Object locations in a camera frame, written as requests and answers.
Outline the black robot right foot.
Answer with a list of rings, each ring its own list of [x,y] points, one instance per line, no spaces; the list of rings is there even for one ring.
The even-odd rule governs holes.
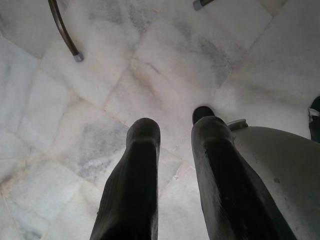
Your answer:
[[[313,100],[308,108],[308,117],[311,140],[320,143],[320,95]]]

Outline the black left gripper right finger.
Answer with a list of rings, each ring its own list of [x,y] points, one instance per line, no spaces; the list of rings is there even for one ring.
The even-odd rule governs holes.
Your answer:
[[[198,120],[192,128],[191,145],[210,240],[297,240],[220,118]]]

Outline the black robot left foot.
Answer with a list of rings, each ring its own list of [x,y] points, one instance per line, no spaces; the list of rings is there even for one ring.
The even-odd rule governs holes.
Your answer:
[[[192,114],[192,123],[195,125],[199,120],[201,120],[204,117],[211,117],[215,116],[215,113],[213,110],[206,105],[198,106]]]

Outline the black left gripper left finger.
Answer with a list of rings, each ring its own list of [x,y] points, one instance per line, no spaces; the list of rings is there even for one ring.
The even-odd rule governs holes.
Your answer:
[[[90,240],[158,240],[161,133],[150,118],[129,128],[123,156],[108,177]]]

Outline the dark wooden chair leg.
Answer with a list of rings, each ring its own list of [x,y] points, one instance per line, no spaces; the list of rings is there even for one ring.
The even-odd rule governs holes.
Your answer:
[[[77,47],[75,46],[73,40],[71,39],[65,24],[63,22],[63,18],[61,16],[59,6],[57,0],[48,0],[49,8],[51,14],[53,16],[55,25],[57,27],[58,32],[60,33],[63,41],[65,42],[66,46],[68,47],[69,51],[71,52],[74,60],[77,63],[80,63],[84,60],[84,56],[80,51],[78,51]]]
[[[195,11],[199,11],[213,1],[215,0],[194,0],[192,5]]]

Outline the black robot foot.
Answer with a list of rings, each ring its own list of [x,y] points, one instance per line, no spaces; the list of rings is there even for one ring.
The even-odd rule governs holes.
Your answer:
[[[308,117],[311,140],[320,143],[320,95],[313,100],[308,108]]]
[[[195,125],[199,120],[201,120],[204,117],[211,117],[215,116],[215,113],[213,110],[206,105],[198,106],[192,114],[192,123]]]

